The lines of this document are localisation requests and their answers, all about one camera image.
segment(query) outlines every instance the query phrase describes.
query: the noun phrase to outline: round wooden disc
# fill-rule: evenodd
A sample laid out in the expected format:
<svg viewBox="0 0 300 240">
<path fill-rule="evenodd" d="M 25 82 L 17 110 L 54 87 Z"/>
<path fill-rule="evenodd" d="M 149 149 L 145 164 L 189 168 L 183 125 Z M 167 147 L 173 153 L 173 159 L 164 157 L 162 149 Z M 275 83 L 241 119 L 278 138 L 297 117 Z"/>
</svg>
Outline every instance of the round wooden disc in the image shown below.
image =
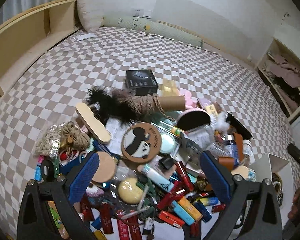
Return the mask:
<svg viewBox="0 0 300 240">
<path fill-rule="evenodd" d="M 117 165 L 108 153 L 97 152 L 97 154 L 99 155 L 100 160 L 99 167 L 93 175 L 92 180 L 94 182 L 103 183 L 113 178 Z"/>
<path fill-rule="evenodd" d="M 147 163 L 160 151 L 161 135 L 149 123 L 137 123 L 124 134 L 121 142 L 122 154 L 135 163 Z"/>
</svg>

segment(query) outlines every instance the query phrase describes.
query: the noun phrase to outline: wall socket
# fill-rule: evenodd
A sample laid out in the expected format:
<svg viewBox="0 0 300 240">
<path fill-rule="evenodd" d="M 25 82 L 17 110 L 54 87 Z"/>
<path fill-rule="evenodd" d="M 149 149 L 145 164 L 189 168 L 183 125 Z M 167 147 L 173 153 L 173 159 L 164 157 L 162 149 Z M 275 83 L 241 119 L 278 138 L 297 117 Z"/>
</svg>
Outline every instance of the wall socket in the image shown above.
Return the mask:
<svg viewBox="0 0 300 240">
<path fill-rule="evenodd" d="M 132 16 L 135 17 L 142 17 L 143 16 L 143 9 L 132 9 Z"/>
</svg>

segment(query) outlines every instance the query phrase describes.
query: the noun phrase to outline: yellow ball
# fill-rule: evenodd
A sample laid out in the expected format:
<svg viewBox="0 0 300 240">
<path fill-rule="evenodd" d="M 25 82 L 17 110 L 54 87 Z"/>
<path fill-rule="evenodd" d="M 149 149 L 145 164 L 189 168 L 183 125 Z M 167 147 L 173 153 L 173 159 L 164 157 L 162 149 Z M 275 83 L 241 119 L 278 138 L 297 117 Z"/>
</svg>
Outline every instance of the yellow ball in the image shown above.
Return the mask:
<svg viewBox="0 0 300 240">
<path fill-rule="evenodd" d="M 119 197 L 128 204 L 138 204 L 143 190 L 139 188 L 136 178 L 128 178 L 120 182 L 118 193 Z"/>
</svg>

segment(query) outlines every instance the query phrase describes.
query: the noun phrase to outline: bed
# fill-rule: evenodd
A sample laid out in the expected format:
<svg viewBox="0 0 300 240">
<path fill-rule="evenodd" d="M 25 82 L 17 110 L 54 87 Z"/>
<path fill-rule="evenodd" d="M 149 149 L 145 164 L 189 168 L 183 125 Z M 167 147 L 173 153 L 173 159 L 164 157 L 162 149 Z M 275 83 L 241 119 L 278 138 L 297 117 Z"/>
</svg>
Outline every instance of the bed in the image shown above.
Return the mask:
<svg viewBox="0 0 300 240">
<path fill-rule="evenodd" d="M 125 71 L 150 68 L 157 82 L 175 80 L 194 98 L 216 97 L 253 135 L 256 159 L 271 152 L 291 160 L 287 118 L 254 71 L 182 42 L 134 30 L 100 28 L 95 37 L 72 34 L 43 54 L 5 93 L 0 104 L 0 226 L 16 235 L 26 184 L 34 178 L 35 141 L 47 121 L 77 118 L 75 105 L 91 86 L 122 88 Z M 291 160 L 295 186 L 300 168 Z"/>
</svg>

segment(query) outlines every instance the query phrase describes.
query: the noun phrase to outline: blue gripper pad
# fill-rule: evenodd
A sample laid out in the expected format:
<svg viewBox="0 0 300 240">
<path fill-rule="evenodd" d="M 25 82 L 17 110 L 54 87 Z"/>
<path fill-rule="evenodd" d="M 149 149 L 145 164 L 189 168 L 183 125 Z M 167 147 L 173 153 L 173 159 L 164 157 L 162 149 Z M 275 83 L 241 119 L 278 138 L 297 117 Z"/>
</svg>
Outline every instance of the blue gripper pad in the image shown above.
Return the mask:
<svg viewBox="0 0 300 240">
<path fill-rule="evenodd" d="M 68 173 L 65 192 L 71 206 L 80 202 L 98 168 L 99 155 L 91 151 L 79 166 L 73 167 Z"/>
<path fill-rule="evenodd" d="M 234 187 L 232 174 L 209 151 L 200 155 L 200 166 L 218 199 L 221 203 L 228 204 Z"/>
</svg>

